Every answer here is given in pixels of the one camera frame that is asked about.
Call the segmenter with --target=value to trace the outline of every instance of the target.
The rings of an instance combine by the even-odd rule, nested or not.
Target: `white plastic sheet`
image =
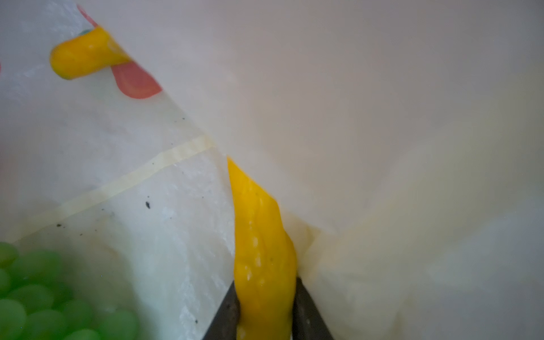
[[[294,212],[338,340],[544,337],[541,3],[81,4]],[[223,156],[164,93],[54,76],[74,4],[0,15],[2,237],[59,249],[145,336],[199,339],[232,279]]]

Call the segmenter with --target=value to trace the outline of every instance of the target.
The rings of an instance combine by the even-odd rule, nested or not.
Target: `yellow pepper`
[[[237,340],[289,340],[296,253],[277,202],[228,160],[234,201]]]
[[[107,66],[124,64],[131,58],[102,27],[57,45],[49,58],[51,68],[64,79],[89,75]]]

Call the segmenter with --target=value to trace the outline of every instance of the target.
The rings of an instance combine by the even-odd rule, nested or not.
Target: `yellow stripe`
[[[167,166],[195,156],[214,146],[215,145],[208,136],[202,135],[182,145],[161,152],[138,169],[123,175],[98,189],[88,191],[63,203],[55,209],[45,211],[24,220],[8,233],[5,241],[16,242],[23,237],[40,231],[42,228],[105,202],[115,195],[140,184]]]

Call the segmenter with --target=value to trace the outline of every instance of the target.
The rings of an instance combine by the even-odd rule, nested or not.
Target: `bunch of grapes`
[[[19,256],[0,242],[0,340],[134,340],[138,319],[117,311],[91,328],[91,306],[73,300],[72,290],[58,281],[59,254],[48,250]]]

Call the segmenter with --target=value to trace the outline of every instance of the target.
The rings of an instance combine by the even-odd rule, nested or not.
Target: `red printed shape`
[[[98,26],[80,5],[77,5],[77,9],[93,27]],[[133,61],[112,66],[112,72],[119,90],[130,98],[145,99],[163,90],[149,73]]]

